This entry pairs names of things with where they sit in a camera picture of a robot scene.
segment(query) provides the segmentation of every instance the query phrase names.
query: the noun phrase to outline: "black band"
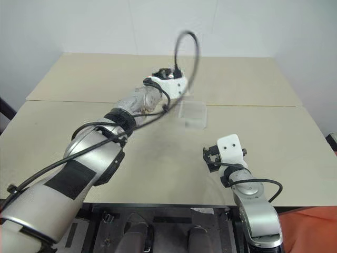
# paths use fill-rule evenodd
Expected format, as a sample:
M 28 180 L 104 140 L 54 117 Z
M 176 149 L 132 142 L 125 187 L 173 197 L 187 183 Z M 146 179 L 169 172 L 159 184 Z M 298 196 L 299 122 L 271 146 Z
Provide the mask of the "black band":
M 246 169 L 245 167 L 243 167 L 241 164 L 234 164 L 236 166 L 240 166 L 242 167 L 242 169 L 239 169 L 237 167 L 231 167 L 231 166 L 228 166 L 225 171 L 223 172 L 223 176 L 220 177 L 220 180 L 221 180 L 221 183 L 223 186 L 225 186 L 226 188 L 227 187 L 230 187 L 230 175 L 235 172 L 235 171 L 238 171 L 238 170 L 248 170 Z
M 56 243 L 56 241 L 53 240 L 52 238 L 50 238 L 50 237 L 32 229 L 32 228 L 29 228 L 29 227 L 23 226 L 20 229 L 20 232 L 24 233 L 26 235 L 29 235 L 31 237 L 35 237 L 35 239 L 38 239 L 38 240 L 42 241 L 42 243 L 46 244 L 46 245 L 52 245 L 52 244 Z
M 127 111 L 121 109 L 121 108 L 113 108 L 106 116 L 104 116 L 106 119 L 112 120 L 116 124 L 118 124 L 127 136 L 129 137 L 133 129 L 136 128 L 136 121 L 132 117 L 131 114 L 129 114 Z

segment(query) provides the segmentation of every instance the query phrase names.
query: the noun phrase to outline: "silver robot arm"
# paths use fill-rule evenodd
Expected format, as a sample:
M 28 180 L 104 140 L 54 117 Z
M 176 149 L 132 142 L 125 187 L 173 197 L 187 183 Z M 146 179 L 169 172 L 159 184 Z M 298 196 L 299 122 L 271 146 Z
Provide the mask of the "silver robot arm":
M 233 191 L 250 252 L 282 253 L 282 229 L 278 214 L 270 204 L 277 195 L 268 202 L 260 181 L 265 179 L 255 179 L 251 175 L 247 163 L 243 160 L 244 155 L 246 150 L 241 148 L 236 134 L 218 139 L 217 144 L 208 150 L 204 148 L 204 160 L 210 172 L 219 171 L 222 184 L 231 187 Z M 215 156 L 215 161 L 211 161 L 211 156 Z M 239 183 L 242 180 L 256 182 Z M 278 184 L 279 194 L 282 185 Z
M 152 78 L 164 87 L 173 81 Z M 176 78 L 175 82 L 184 82 Z M 116 123 L 118 126 L 90 126 L 79 132 L 68 145 L 64 157 L 80 152 L 113 135 L 120 136 L 88 153 L 67 162 L 52 175 L 24 190 L 2 210 L 2 252 L 49 252 L 51 245 L 60 241 L 92 186 L 107 183 L 124 158 L 123 147 L 135 127 L 152 112 L 162 98 L 162 92 L 151 86 L 135 89 L 118 101 L 115 107 L 97 122 Z

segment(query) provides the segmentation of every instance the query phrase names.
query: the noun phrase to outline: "black cable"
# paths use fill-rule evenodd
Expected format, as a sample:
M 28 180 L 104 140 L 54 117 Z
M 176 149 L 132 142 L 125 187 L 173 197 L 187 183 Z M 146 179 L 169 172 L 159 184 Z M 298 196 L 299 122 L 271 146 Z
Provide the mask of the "black cable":
M 266 182 L 266 183 L 273 183 L 279 186 L 279 189 L 277 190 L 277 192 L 270 198 L 270 200 L 268 200 L 269 203 L 271 203 L 274 199 L 276 199 L 278 197 L 278 195 L 280 195 L 280 193 L 283 190 L 283 186 L 281 185 L 281 183 L 275 181 L 275 180 L 271 180 L 271 179 L 246 179 L 246 180 L 239 180 L 239 181 L 235 181 L 235 182 L 231 182 L 229 187 L 232 187 L 238 183 L 253 183 L 253 182 Z
M 192 74 L 190 76 L 190 79 L 189 79 L 189 83 L 187 85 L 187 87 L 185 88 L 185 90 L 183 91 L 183 93 L 181 94 L 181 96 L 173 103 L 173 105 L 169 108 L 167 108 L 167 113 L 169 113 L 174 107 L 177 106 L 177 104 L 179 104 L 183 98 L 184 98 L 184 95 L 186 94 L 186 92 L 188 91 L 189 88 L 192 87 L 192 84 L 194 82 L 194 79 L 196 77 L 196 72 L 197 72 L 197 69 L 198 69 L 198 65 L 199 65 L 199 57 L 200 57 L 200 49 L 199 49 L 199 43 L 198 43 L 198 39 L 196 38 L 195 34 L 190 32 L 190 31 L 184 31 L 182 32 L 178 39 L 177 39 L 177 42 L 175 44 L 175 49 L 174 49 L 174 66 L 176 69 L 178 69 L 178 64 L 177 64 L 177 54 L 178 54 L 178 49 L 179 49 L 179 46 L 180 46 L 180 43 L 181 43 L 181 40 L 183 39 L 183 37 L 187 36 L 187 35 L 190 35 L 193 40 L 194 40 L 194 44 L 195 44 L 195 58 L 194 58 L 194 65 L 193 65 L 193 71 L 192 71 Z M 157 120 L 159 120 L 161 117 L 163 117 L 166 113 L 162 113 L 162 114 L 159 114 L 158 117 L 150 120 L 150 121 L 147 121 L 145 123 L 143 123 L 142 125 L 139 125 L 135 128 L 135 130 L 137 129 L 140 129 L 140 128 L 143 128 Z
M 77 134 L 81 132 L 83 129 L 90 127 L 90 126 L 99 126 L 99 125 L 110 125 L 112 127 L 117 127 L 119 124 L 116 123 L 111 123 L 111 122 L 90 122 L 90 123 L 85 123 L 84 125 L 81 125 L 79 128 L 75 130 L 75 132 L 72 135 L 72 140 L 75 139 Z
M 164 95 L 166 96 L 167 98 L 167 104 L 163 105 L 163 110 L 160 111 L 160 112 L 157 112 L 157 113 L 144 113 L 144 114 L 136 114 L 136 115 L 133 115 L 134 118 L 136 117 L 142 117 L 142 116 L 156 116 L 156 115 L 160 115 L 160 114 L 165 114 L 167 112 L 167 108 L 170 107 L 170 104 L 171 104 L 171 98 L 170 96 L 168 95 L 168 93 L 166 91 L 164 91 L 160 86 L 159 84 L 156 83 L 156 85 L 154 84 L 150 84 L 150 83 L 146 83 L 144 84 L 145 86 L 151 86 L 153 88 L 156 88 L 158 89 L 161 93 L 164 93 Z
M 189 84 L 187 86 L 187 88 L 184 90 L 184 92 L 182 93 L 182 95 L 179 97 L 179 99 L 176 100 L 176 102 L 171 106 L 171 107 L 167 107 L 165 109 L 165 113 L 161 112 L 161 113 L 153 113 L 154 115 L 159 115 L 158 117 L 142 124 L 142 125 L 139 125 L 137 127 L 135 127 L 133 130 L 138 130 L 140 128 L 143 128 L 157 120 L 159 120 L 162 116 L 164 116 L 166 113 L 168 113 L 171 109 L 173 109 L 179 102 L 181 102 L 181 100 L 183 99 L 183 96 L 184 94 L 187 92 L 187 90 L 192 86 L 193 84 L 193 81 L 195 79 L 195 76 L 196 76 L 196 71 L 197 71 L 197 67 L 198 67 L 198 64 L 199 64 L 199 44 L 198 44 L 198 41 L 197 41 L 197 38 L 195 36 L 194 33 L 190 32 L 190 31 L 185 31 L 185 32 L 182 32 L 178 39 L 177 39 L 177 42 L 176 42 L 176 45 L 175 45 L 175 52 L 174 52 L 174 65 L 175 65 L 175 68 L 177 69 L 178 68 L 178 64 L 177 64 L 177 52 L 178 52 L 178 48 L 179 48 L 179 45 L 180 45 L 180 42 L 181 42 L 181 39 L 185 36 L 185 35 L 190 35 L 193 37 L 194 39 L 194 42 L 195 42 L 195 60 L 194 60 L 194 67 L 193 67 L 193 72 L 191 74 L 191 77 L 190 77 L 190 81 L 189 81 Z M 164 91 L 162 90 L 162 92 L 167 96 L 168 98 L 168 104 L 169 102 L 171 101 L 171 99 L 169 99 L 169 95 Z M 83 130 L 84 128 L 86 127 L 89 127 L 89 126 L 93 126 L 93 125 L 112 125 L 112 126 L 117 126 L 117 124 L 115 123 L 107 123 L 107 122 L 90 122 L 90 123 L 87 123 L 87 124 L 84 124 L 82 125 L 81 127 L 79 127 L 78 129 L 75 130 L 74 134 L 72 135 L 72 139 L 81 131 Z M 32 175 L 31 177 L 29 177 L 27 180 L 25 180 L 23 183 L 21 183 L 18 187 L 16 187 L 15 191 L 11 192 L 11 194 L 5 199 L 5 201 L 3 201 L 3 203 L 1 204 L 0 206 L 0 212 L 2 212 L 2 210 L 25 188 L 27 187 L 30 183 L 32 183 L 34 180 L 36 180 L 37 178 L 39 178 L 40 176 L 44 175 L 45 173 L 51 171 L 52 169 L 72 160 L 72 159 L 75 159 L 85 153 L 88 153 L 96 148 L 99 148 L 100 146 L 104 145 L 104 144 L 107 144 L 108 142 L 111 142 L 111 141 L 114 141 L 116 138 L 119 138 L 121 136 L 125 135 L 125 133 L 120 133 L 118 135 L 114 135 L 102 142 L 99 142 L 91 147 L 88 147 L 80 152 L 77 152 L 73 155 L 70 155 L 66 158 L 63 158 L 57 162 L 54 162 L 53 164 L 43 168 L 42 170 L 38 171 L 37 173 L 35 173 L 34 175 Z
M 16 197 L 25 187 L 27 187 L 30 183 L 32 183 L 33 181 L 35 181 L 37 178 L 39 178 L 40 176 L 42 176 L 43 174 L 51 171 L 52 169 L 55 169 L 56 167 L 66 163 L 66 162 L 69 162 L 70 160 L 72 159 L 75 159 L 85 153 L 88 153 L 94 149 L 97 149 L 99 148 L 100 146 L 103 146 L 104 144 L 107 144 L 108 142 L 111 142 L 111 141 L 114 141 L 115 139 L 121 137 L 125 135 L 125 133 L 120 133 L 118 135 L 114 135 L 104 141 L 101 141 L 95 145 L 92 145 L 80 152 L 77 152 L 73 155 L 69 155 L 68 157 L 66 158 L 63 158 L 57 162 L 54 162 L 53 164 L 47 166 L 47 167 L 44 167 L 42 170 L 38 171 L 37 173 L 35 173 L 34 175 L 32 175 L 31 177 L 29 177 L 28 179 L 26 179 L 24 182 L 22 182 L 18 187 L 16 187 L 16 190 L 15 192 L 12 192 L 6 199 L 5 201 L 1 204 L 0 206 L 0 212 L 2 212 L 2 210 L 11 202 L 11 200 Z
M 238 168 L 238 169 L 245 169 L 245 167 L 242 167 L 242 166 L 240 166 L 240 165 L 231 164 L 231 163 L 225 163 L 225 162 L 213 162 L 213 161 L 211 161 L 210 159 L 207 159 L 207 155 L 206 155 L 206 154 L 204 154 L 203 158 L 204 158 L 204 161 L 205 161 L 206 163 L 209 163 L 209 164 L 220 165 L 220 166 L 230 166 L 230 167 L 234 167 L 234 168 Z

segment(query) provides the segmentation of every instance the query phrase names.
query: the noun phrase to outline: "metal frame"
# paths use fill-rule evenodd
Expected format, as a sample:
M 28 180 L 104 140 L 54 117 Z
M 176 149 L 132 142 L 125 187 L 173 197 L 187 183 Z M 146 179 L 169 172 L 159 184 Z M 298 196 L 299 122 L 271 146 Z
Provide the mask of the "metal frame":
M 234 243 L 232 249 L 236 249 L 237 253 L 249 253 L 245 237 L 243 233 L 242 223 L 239 217 L 238 206 L 222 206 L 222 205 L 173 205 L 173 204 L 133 204 L 133 203 L 83 203 L 83 207 L 77 214 L 77 218 L 89 220 L 89 227 L 85 235 L 85 241 L 82 248 L 82 253 L 92 253 L 100 227 L 102 214 L 107 207 L 204 207 L 204 208 L 224 208 L 230 209 L 226 212 L 230 230 L 234 235 Z M 303 207 L 275 207 L 278 214 L 298 211 Z

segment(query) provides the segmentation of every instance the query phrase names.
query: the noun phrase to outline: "beige table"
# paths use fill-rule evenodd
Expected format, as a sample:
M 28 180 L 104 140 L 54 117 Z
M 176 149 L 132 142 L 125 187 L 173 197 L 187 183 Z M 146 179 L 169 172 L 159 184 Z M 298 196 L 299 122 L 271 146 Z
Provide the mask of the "beige table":
M 109 103 L 28 101 L 0 136 L 0 197 L 62 157 L 77 126 L 103 116 Z M 208 106 L 204 130 L 188 130 L 172 113 L 135 132 L 109 183 L 93 187 L 86 202 L 234 205 L 202 148 L 237 133 L 249 169 L 281 182 L 276 206 L 337 205 L 337 158 L 303 107 Z M 270 197 L 275 186 L 265 185 Z
M 180 57 L 190 76 L 192 57 Z M 117 102 L 171 56 L 64 54 L 27 97 L 28 100 Z M 207 105 L 301 106 L 274 59 L 203 57 L 192 88 Z

